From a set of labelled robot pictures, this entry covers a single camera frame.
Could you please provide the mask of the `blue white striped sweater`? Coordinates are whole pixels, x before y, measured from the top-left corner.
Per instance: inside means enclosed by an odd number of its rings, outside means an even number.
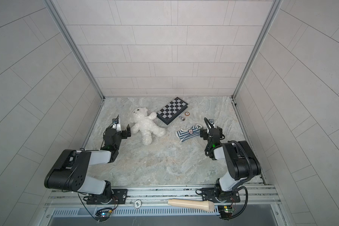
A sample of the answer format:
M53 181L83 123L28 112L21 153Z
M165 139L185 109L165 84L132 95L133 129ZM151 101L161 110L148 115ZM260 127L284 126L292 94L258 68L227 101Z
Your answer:
M184 142L186 140L189 140L193 137L199 136L200 131L203 129L203 126L200 124L196 124L188 129L185 130L179 130L176 132L177 138L180 139L180 142Z

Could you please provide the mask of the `white teddy bear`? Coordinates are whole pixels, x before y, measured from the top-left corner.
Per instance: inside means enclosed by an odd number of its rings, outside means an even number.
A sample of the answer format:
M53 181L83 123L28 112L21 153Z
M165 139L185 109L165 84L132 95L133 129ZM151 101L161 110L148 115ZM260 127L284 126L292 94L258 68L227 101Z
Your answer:
M131 122L134 125L131 128L132 134L141 133L142 143L150 145L152 143L152 134L157 137L163 137L166 134L166 129L159 127L154 119L157 117L156 112L148 115L148 109L145 107L134 109L131 116Z

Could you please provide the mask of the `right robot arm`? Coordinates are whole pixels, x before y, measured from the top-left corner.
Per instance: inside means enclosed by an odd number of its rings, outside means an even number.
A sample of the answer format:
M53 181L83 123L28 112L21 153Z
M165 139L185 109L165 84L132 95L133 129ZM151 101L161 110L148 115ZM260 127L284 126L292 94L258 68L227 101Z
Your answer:
M241 186L261 173L261 166L247 141L229 141L224 139L220 127L201 129L200 137L208 141L205 155L212 160L225 160L227 171L216 180L214 188L200 189L204 201L240 202Z

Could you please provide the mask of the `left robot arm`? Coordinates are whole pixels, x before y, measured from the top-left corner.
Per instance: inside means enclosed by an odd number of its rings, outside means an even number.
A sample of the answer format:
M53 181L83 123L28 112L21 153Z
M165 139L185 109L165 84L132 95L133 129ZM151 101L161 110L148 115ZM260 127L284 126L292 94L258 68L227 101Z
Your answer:
M88 167L113 163L119 154L121 141L131 136L128 125L121 130L118 121L103 133L104 145L100 150L64 150L44 180L44 186L62 192L86 194L87 205L125 204L127 189L113 189L111 182L87 175Z

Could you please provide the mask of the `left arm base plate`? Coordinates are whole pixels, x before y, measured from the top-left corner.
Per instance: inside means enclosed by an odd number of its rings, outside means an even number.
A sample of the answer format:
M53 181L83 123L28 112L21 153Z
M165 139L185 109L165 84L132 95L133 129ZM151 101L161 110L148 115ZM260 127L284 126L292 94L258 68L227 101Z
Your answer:
M112 189L110 196L89 194L83 200L88 205L121 205L125 204L127 193L127 189Z

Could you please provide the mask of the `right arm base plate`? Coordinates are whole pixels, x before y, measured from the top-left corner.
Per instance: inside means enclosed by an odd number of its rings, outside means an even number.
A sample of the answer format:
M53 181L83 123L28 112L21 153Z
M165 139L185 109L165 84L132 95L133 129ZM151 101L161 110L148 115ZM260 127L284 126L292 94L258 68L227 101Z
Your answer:
M203 187L197 189L196 193L202 197L203 201L211 201L213 203L239 203L241 201L238 192L224 192L220 188Z

